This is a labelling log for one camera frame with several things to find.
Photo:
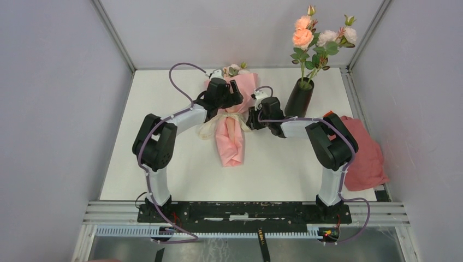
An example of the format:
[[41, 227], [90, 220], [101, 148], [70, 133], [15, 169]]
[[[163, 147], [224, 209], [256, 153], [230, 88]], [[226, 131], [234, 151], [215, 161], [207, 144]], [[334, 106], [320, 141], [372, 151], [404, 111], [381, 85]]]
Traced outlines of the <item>pink paper bouquet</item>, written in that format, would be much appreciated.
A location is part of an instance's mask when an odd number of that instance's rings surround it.
[[[225, 80], [235, 80], [244, 100], [241, 104], [232, 106], [222, 112], [238, 112], [243, 114], [245, 122], [248, 116], [248, 108], [253, 105], [251, 95], [257, 88], [258, 75], [247, 70], [246, 64], [231, 64], [222, 69]], [[217, 152], [223, 167], [239, 166], [244, 161], [245, 139], [244, 133], [238, 121], [227, 118], [218, 122], [216, 134], [212, 137], [216, 141]]]

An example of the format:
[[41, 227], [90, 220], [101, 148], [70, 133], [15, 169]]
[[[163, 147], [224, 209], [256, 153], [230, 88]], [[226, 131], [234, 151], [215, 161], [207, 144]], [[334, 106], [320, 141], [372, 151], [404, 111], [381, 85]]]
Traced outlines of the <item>cream printed ribbon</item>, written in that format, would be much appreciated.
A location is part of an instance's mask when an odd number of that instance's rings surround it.
[[243, 114], [238, 112], [222, 112], [214, 116], [206, 123], [203, 123], [196, 127], [198, 137], [202, 140], [211, 139], [216, 134], [218, 122], [221, 120], [226, 120], [227, 118], [232, 118], [238, 121], [239, 126], [243, 132], [251, 132], [251, 129], [246, 125]]

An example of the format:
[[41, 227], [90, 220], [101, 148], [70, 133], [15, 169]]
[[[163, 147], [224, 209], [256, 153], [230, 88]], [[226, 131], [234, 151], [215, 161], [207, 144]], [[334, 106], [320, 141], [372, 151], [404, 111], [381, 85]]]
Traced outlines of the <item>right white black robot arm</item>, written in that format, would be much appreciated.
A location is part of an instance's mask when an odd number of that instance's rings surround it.
[[253, 94], [247, 125], [251, 130], [264, 127], [280, 138], [308, 139], [322, 165], [322, 184], [316, 196], [315, 214], [323, 223], [331, 222], [342, 206], [343, 182], [359, 149], [353, 135], [337, 114], [322, 118], [286, 117], [276, 97]]

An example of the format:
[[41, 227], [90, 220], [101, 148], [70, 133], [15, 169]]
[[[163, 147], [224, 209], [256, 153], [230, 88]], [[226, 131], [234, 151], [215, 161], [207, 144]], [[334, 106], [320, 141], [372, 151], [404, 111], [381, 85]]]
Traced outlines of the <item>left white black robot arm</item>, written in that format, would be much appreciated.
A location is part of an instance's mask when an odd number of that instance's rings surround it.
[[158, 222], [171, 217], [171, 199], [167, 185], [167, 165], [174, 153], [177, 135], [195, 126], [210, 122], [220, 109], [239, 105], [244, 97], [235, 80], [210, 79], [207, 88], [189, 107], [164, 118], [154, 114], [144, 117], [132, 146], [139, 166], [147, 177], [148, 199], [154, 205], [151, 216]]

